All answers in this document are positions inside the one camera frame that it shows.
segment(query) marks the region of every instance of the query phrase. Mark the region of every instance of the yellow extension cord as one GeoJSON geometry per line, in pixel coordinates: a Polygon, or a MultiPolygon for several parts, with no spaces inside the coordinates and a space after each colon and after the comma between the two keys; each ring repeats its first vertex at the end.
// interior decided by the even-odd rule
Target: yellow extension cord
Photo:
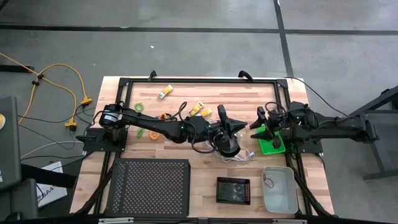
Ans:
{"type": "MultiPolygon", "coordinates": [[[[84,83],[83,83],[83,79],[81,78],[81,75],[79,74],[79,72],[78,72],[76,69],[74,69],[74,68],[73,68],[72,66],[70,66],[70,65],[63,64],[63,63],[56,63],[56,64],[53,64],[53,65],[50,65],[50,66],[44,68],[41,72],[37,73],[37,72],[31,70],[30,68],[26,67],[25,65],[23,65],[23,64],[21,64],[21,63],[19,63],[19,62],[17,62],[16,60],[14,60],[14,59],[8,57],[7,55],[5,55],[5,54],[3,54],[3,53],[0,53],[0,55],[2,55],[3,57],[7,58],[8,60],[10,60],[10,61],[12,61],[12,62],[14,62],[14,63],[16,63],[16,64],[18,64],[18,65],[20,65],[20,66],[23,67],[24,69],[26,69],[26,70],[32,72],[33,74],[35,74],[35,75],[37,75],[37,76],[39,76],[40,74],[44,73],[45,71],[47,71],[48,69],[50,69],[50,68],[52,68],[52,67],[56,67],[56,66],[67,67],[67,68],[73,70],[73,71],[78,75],[78,77],[79,77],[79,79],[80,79],[80,81],[81,81],[81,87],[82,87],[82,89],[83,89],[83,101],[81,101],[80,104],[81,104],[81,105],[89,105],[89,104],[93,101],[93,100],[92,100],[91,98],[89,98],[89,97],[87,96],[87,94],[86,94],[85,85],[84,85],[84,83]]],[[[73,99],[74,99],[74,102],[75,102],[75,107],[74,107],[74,109],[73,109],[73,114],[72,114],[71,119],[69,120],[68,123],[65,123],[65,126],[66,126],[66,127],[76,126],[76,125],[77,125],[76,122],[75,122],[76,109],[77,109],[76,95],[75,95],[70,89],[68,89],[67,87],[61,86],[61,85],[56,84],[56,83],[54,83],[54,82],[51,82],[51,81],[48,80],[47,78],[44,78],[44,77],[43,77],[43,79],[44,79],[46,82],[50,83],[51,85],[56,86],[56,87],[59,87],[59,88],[62,88],[62,89],[64,89],[64,90],[68,91],[70,94],[72,94],[73,99]]],[[[36,89],[36,85],[33,85],[32,93],[30,94],[29,104],[28,104],[28,107],[27,107],[27,109],[26,109],[26,111],[25,111],[23,117],[25,117],[25,116],[28,114],[28,112],[29,112],[29,110],[30,110],[30,107],[32,106],[32,102],[33,102],[33,98],[34,98],[35,89],[36,89]]],[[[23,121],[23,119],[24,119],[23,117],[19,120],[18,124],[20,124],[20,123],[23,121]]]]}

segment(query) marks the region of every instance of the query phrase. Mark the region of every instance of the wooden tabletop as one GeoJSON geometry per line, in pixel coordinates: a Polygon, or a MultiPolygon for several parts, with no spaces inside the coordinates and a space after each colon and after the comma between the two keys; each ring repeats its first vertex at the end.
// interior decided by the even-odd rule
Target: wooden tabletop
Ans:
{"type": "MultiPolygon", "coordinates": [[[[104,77],[96,105],[96,112],[101,111],[105,105],[115,102],[119,79],[120,77],[104,77]]],[[[291,101],[308,103],[304,84],[293,79],[287,79],[287,82],[291,101]]],[[[270,84],[135,83],[132,88],[130,107],[132,108],[134,104],[142,102],[144,104],[143,113],[158,116],[164,112],[174,114],[184,101],[187,101],[188,105],[182,113],[183,117],[188,115],[189,110],[198,101],[201,101],[205,104],[204,109],[211,108],[213,110],[213,113],[206,117],[209,122],[218,119],[217,106],[222,104],[226,109],[228,117],[251,124],[257,119],[257,107],[264,106],[268,101],[275,101],[275,96],[274,87],[270,84]],[[163,100],[160,100],[157,95],[168,84],[171,84],[174,90],[163,100]]],[[[126,150],[122,153],[121,157],[189,159],[192,168],[189,217],[293,217],[293,215],[270,213],[262,204],[262,170],[267,166],[286,166],[286,163],[283,154],[263,156],[260,152],[257,139],[250,138],[250,135],[254,131],[249,130],[249,126],[246,126],[245,129],[239,132],[242,136],[239,143],[242,148],[240,155],[246,157],[245,149],[255,152],[255,156],[247,162],[232,161],[225,163],[215,154],[199,154],[192,150],[189,143],[175,144],[163,136],[158,140],[151,140],[149,131],[145,131],[143,137],[138,139],[137,127],[134,126],[129,128],[126,150]],[[217,177],[250,179],[251,204],[232,205],[216,203],[217,177]]],[[[203,142],[195,146],[199,149],[208,149],[208,146],[203,142]]],[[[75,212],[81,208],[98,186],[103,157],[103,152],[94,152],[83,161],[73,196],[71,212],[75,212]]],[[[321,160],[312,154],[302,154],[302,159],[308,188],[323,207],[328,212],[333,213],[326,174],[321,160]]],[[[301,190],[298,186],[296,186],[296,189],[299,207],[304,211],[301,190]]],[[[104,190],[101,211],[106,207],[108,190],[109,184],[104,190]]]]}

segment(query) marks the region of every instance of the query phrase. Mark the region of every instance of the green object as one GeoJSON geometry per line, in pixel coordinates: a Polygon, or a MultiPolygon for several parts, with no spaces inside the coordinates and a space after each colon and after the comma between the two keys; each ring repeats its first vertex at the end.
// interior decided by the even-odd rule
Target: green object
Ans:
{"type": "Polygon", "coordinates": [[[142,103],[136,103],[136,104],[134,105],[134,109],[135,109],[137,112],[143,112],[143,111],[144,111],[144,104],[142,104],[142,103]]]}
{"type": "MultiPolygon", "coordinates": [[[[263,132],[265,130],[266,130],[266,127],[263,125],[260,128],[257,128],[256,132],[257,133],[261,133],[261,132],[263,132]]],[[[277,148],[277,149],[274,148],[274,146],[272,145],[272,143],[274,143],[273,140],[266,141],[266,140],[263,140],[263,139],[258,139],[259,145],[260,145],[260,149],[261,149],[261,153],[263,153],[265,156],[266,155],[277,154],[277,153],[282,153],[282,152],[286,151],[284,142],[282,141],[282,138],[280,137],[279,132],[277,131],[277,132],[275,132],[275,134],[276,134],[276,136],[278,136],[278,138],[280,139],[280,141],[282,143],[280,145],[280,147],[277,148]]]]}
{"type": "Polygon", "coordinates": [[[137,131],[137,138],[141,138],[142,135],[144,134],[145,129],[144,128],[139,128],[137,131]]]}

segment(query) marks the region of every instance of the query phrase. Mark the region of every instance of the metal mesh panel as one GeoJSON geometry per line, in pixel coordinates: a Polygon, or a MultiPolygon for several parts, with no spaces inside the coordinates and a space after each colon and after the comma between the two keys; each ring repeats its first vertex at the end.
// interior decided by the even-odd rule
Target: metal mesh panel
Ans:
{"type": "Polygon", "coordinates": [[[185,159],[118,159],[106,214],[186,217],[190,165],[185,159]]]}

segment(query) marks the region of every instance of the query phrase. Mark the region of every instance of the green tray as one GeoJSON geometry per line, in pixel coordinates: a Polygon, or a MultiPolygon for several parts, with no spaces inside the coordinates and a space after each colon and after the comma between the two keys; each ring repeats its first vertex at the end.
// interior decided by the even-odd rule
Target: green tray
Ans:
{"type": "MultiPolygon", "coordinates": [[[[256,132],[260,133],[260,132],[263,132],[265,130],[266,130],[266,127],[263,125],[260,128],[257,128],[256,132]]],[[[260,149],[261,149],[261,153],[263,153],[265,156],[272,155],[272,154],[277,154],[277,153],[282,153],[282,152],[286,151],[284,142],[282,141],[282,138],[280,137],[279,132],[277,131],[277,132],[275,132],[275,134],[276,134],[276,136],[278,136],[278,138],[280,139],[280,141],[282,143],[280,145],[280,147],[277,148],[277,149],[275,149],[274,146],[272,145],[272,143],[274,143],[273,140],[266,141],[266,140],[263,140],[263,139],[258,139],[259,145],[260,145],[260,149]]]]}

